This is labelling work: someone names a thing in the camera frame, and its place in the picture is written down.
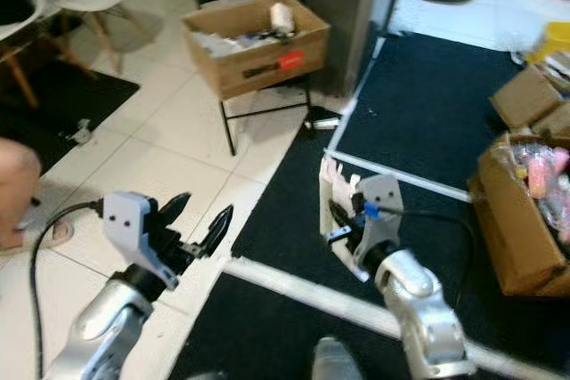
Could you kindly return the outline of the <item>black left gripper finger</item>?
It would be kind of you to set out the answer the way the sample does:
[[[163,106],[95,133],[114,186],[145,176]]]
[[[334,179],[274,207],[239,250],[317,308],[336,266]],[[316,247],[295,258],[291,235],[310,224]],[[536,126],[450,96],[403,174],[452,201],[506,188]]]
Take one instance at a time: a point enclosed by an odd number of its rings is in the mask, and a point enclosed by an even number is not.
[[[225,206],[213,218],[210,226],[208,226],[208,233],[202,241],[203,258],[211,257],[216,252],[217,247],[220,246],[220,243],[224,241],[225,235],[227,235],[229,227],[231,227],[232,215],[233,204]]]
[[[161,206],[158,211],[159,224],[162,226],[168,226],[174,224],[183,210],[186,209],[188,201],[191,200],[192,194],[188,191],[184,191],[179,194],[175,194],[173,198],[168,200],[168,202]]]

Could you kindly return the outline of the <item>yellow bin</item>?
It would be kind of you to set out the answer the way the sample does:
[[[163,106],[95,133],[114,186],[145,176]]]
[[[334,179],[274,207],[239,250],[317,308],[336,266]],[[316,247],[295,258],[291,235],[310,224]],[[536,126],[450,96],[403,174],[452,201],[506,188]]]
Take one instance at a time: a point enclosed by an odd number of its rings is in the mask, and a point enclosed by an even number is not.
[[[526,63],[542,62],[559,52],[570,52],[570,21],[547,22],[541,38],[524,59]]]

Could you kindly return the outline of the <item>white floor tape strip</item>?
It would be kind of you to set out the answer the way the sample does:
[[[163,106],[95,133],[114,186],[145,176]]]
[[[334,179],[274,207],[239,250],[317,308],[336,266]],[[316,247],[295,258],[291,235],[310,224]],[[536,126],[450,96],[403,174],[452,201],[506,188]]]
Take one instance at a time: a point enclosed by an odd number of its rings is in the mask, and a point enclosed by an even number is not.
[[[304,303],[315,310],[324,311],[335,318],[347,320],[355,326],[365,327],[374,334],[399,339],[398,320],[390,311],[381,306],[367,303],[365,300],[350,297],[342,292],[294,277],[292,274],[273,269],[264,263],[250,261],[248,258],[232,258],[223,265],[224,273],[244,279],[257,286],[285,295],[299,303]],[[516,377],[522,380],[570,380],[570,375],[560,375],[554,369],[534,365],[516,359],[504,352],[481,346],[476,341],[467,342],[468,358],[478,368],[496,373],[496,375]]]

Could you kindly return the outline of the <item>small silver bottle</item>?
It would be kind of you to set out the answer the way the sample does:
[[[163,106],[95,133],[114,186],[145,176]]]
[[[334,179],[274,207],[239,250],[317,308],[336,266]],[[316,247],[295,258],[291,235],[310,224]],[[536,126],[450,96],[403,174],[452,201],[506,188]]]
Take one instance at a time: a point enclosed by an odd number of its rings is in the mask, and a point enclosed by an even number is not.
[[[305,117],[305,127],[314,131],[330,131],[337,129],[341,124],[342,116],[337,112],[326,109],[310,109]]]

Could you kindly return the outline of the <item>black metal stand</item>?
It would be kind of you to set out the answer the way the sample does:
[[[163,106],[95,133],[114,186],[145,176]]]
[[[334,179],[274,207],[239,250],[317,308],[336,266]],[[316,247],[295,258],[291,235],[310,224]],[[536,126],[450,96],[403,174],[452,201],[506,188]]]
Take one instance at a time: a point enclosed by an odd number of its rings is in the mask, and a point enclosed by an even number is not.
[[[240,113],[239,115],[231,116],[228,115],[227,109],[225,108],[224,101],[217,103],[221,117],[223,117],[223,127],[225,131],[225,139],[227,140],[227,145],[229,152],[232,156],[236,156],[237,149],[235,141],[233,141],[231,121],[234,119],[244,119],[256,116],[268,115],[268,113],[277,113],[284,110],[294,110],[294,109],[305,109],[305,118],[302,120],[303,126],[314,126],[313,114],[314,114],[314,104],[313,96],[311,95],[311,88],[313,88],[313,80],[310,77],[297,77],[290,79],[290,82],[294,83],[297,88],[302,88],[303,90],[303,100],[302,102],[288,104],[288,106],[274,107],[271,109],[261,109],[252,110],[246,113]]]

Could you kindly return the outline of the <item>small grey metal piece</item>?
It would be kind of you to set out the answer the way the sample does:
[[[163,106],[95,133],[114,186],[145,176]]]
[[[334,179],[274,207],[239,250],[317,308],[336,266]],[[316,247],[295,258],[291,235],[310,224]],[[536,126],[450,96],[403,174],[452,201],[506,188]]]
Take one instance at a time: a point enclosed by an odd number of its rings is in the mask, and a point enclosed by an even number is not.
[[[77,121],[75,124],[75,132],[68,137],[75,144],[82,145],[86,144],[93,137],[93,131],[91,131],[90,120],[88,118],[83,118]]]

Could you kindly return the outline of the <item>black floor mat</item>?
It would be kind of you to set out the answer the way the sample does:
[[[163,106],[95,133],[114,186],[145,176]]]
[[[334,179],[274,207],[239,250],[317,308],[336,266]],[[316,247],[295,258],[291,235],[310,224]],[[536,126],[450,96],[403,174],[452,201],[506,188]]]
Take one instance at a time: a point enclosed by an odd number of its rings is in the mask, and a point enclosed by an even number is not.
[[[52,61],[25,71],[19,80],[8,64],[1,68],[0,134],[37,152],[68,151],[80,121],[93,131],[140,90],[140,85],[103,72],[84,72]]]

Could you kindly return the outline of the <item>person's foot in sandal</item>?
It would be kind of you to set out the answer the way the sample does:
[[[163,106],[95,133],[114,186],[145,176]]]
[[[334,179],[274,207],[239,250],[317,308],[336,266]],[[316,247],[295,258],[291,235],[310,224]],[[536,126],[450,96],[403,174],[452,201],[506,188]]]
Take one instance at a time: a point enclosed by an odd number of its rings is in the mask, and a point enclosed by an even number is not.
[[[0,140],[0,254],[27,253],[46,230],[31,210],[39,189],[41,163],[20,141]]]

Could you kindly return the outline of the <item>cardboard box with red label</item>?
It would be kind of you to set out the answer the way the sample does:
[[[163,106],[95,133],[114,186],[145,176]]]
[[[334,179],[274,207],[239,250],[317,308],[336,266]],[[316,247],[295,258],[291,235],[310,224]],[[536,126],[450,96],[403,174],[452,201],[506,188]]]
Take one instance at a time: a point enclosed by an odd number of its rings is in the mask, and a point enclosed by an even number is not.
[[[273,29],[272,8],[288,7],[296,34],[233,46]],[[240,0],[204,7],[180,19],[187,50],[217,99],[281,84],[325,67],[331,25],[298,0]]]

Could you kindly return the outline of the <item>white paper roll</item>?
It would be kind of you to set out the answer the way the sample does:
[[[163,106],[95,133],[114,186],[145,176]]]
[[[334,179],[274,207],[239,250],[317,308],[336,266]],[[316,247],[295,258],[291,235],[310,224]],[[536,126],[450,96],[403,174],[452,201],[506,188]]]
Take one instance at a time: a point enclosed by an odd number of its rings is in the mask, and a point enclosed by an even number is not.
[[[296,35],[296,18],[285,3],[270,6],[270,33],[277,38],[292,38]]]

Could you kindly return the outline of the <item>small open cardboard box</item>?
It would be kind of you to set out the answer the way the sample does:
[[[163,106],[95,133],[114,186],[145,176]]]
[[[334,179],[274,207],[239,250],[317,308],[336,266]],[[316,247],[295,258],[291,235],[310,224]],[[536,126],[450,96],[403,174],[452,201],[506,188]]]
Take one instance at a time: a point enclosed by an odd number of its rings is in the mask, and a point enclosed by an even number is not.
[[[510,131],[570,139],[570,52],[529,64],[490,102]]]

